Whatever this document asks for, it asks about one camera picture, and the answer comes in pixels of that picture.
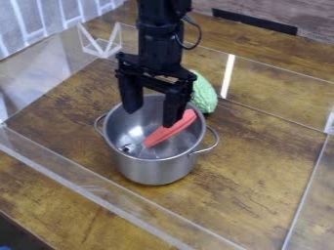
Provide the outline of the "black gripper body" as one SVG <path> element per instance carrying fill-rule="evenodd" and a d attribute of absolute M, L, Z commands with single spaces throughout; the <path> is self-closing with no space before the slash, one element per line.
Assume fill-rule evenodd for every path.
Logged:
<path fill-rule="evenodd" d="M 120 73 L 135 76 L 142 88 L 151 89 L 164 94 L 170 89 L 194 89 L 196 76 L 182 65 L 156 69 L 139 63 L 139 56 L 118 53 L 119 68 L 115 76 Z"/>

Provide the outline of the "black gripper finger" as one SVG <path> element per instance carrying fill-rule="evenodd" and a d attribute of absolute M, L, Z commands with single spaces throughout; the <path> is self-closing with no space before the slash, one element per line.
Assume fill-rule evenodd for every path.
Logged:
<path fill-rule="evenodd" d="M 171 128 L 183 118 L 187 104 L 192 97 L 192 89 L 170 89 L 164 93 L 163 126 Z"/>
<path fill-rule="evenodd" d="M 120 73 L 118 80 L 123 108 L 128 114 L 132 114 L 143 105 L 143 88 L 135 76 Z"/>

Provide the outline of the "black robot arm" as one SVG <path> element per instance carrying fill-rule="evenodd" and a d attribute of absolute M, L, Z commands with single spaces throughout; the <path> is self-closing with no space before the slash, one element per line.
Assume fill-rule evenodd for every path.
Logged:
<path fill-rule="evenodd" d="M 194 92 L 196 75 L 182 67 L 186 47 L 184 21 L 192 0 L 138 0 L 139 53 L 116 54 L 119 68 L 115 75 L 123 108 L 128 114 L 143 106 L 143 89 L 166 95 L 163 126 L 170 128 L 182 119 Z"/>

